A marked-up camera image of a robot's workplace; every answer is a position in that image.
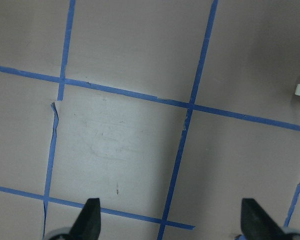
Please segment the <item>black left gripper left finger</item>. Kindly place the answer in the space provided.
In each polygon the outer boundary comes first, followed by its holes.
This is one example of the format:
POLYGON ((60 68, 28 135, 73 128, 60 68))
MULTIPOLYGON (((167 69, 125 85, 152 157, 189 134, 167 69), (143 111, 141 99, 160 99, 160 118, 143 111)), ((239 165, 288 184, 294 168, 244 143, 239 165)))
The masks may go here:
POLYGON ((99 198, 90 198, 72 225, 67 240, 97 240, 101 232, 101 207, 99 198))

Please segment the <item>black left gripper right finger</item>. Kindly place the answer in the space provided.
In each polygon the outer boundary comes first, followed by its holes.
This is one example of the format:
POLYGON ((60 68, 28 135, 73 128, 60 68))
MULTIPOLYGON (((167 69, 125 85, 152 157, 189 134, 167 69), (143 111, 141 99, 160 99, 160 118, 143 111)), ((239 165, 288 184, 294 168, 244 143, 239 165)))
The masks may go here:
POLYGON ((241 230, 247 240, 292 240, 253 198, 243 198, 241 230))

